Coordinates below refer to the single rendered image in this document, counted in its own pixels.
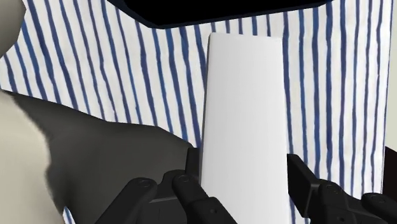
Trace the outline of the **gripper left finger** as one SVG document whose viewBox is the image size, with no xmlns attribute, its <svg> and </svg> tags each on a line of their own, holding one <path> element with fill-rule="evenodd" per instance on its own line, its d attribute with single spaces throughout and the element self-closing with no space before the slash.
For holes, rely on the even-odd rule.
<svg viewBox="0 0 397 224">
<path fill-rule="evenodd" d="M 184 170 L 168 171 L 157 184 L 130 180 L 95 224 L 237 224 L 222 203 L 200 186 L 199 150 L 190 148 Z"/>
</svg>

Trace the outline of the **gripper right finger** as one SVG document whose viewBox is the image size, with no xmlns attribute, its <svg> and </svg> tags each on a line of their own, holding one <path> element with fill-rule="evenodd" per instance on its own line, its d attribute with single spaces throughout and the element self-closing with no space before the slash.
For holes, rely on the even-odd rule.
<svg viewBox="0 0 397 224">
<path fill-rule="evenodd" d="M 338 184 L 317 178 L 298 155 L 288 154 L 288 193 L 310 224 L 397 224 L 397 202 L 381 193 L 348 195 Z"/>
</svg>

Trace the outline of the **white rectangular box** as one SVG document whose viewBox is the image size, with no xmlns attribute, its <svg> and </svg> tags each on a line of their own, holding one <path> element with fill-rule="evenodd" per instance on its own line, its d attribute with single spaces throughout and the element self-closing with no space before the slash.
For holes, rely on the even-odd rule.
<svg viewBox="0 0 397 224">
<path fill-rule="evenodd" d="M 212 33 L 201 185 L 237 224 L 289 224 L 282 41 Z"/>
</svg>

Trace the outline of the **beige pillow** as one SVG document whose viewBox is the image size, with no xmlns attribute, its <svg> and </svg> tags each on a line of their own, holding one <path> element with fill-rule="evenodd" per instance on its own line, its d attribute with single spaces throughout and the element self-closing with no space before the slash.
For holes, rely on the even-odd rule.
<svg viewBox="0 0 397 224">
<path fill-rule="evenodd" d="M 0 90 L 0 224 L 95 224 L 134 178 L 158 184 L 136 224 L 186 224 L 171 190 L 191 144 L 150 125 L 107 122 Z"/>
<path fill-rule="evenodd" d="M 25 12 L 23 0 L 0 0 L 0 58 L 17 41 Z"/>
</svg>

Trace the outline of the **blue white striped bed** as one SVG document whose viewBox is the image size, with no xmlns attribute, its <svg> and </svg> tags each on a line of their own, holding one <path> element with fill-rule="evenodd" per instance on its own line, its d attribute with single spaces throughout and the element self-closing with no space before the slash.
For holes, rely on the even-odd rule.
<svg viewBox="0 0 397 224">
<path fill-rule="evenodd" d="M 209 37 L 282 41 L 287 153 L 361 197 L 380 192 L 393 0 L 171 29 L 146 27 L 108 0 L 23 0 L 0 90 L 107 122 L 160 127 L 202 154 Z"/>
</svg>

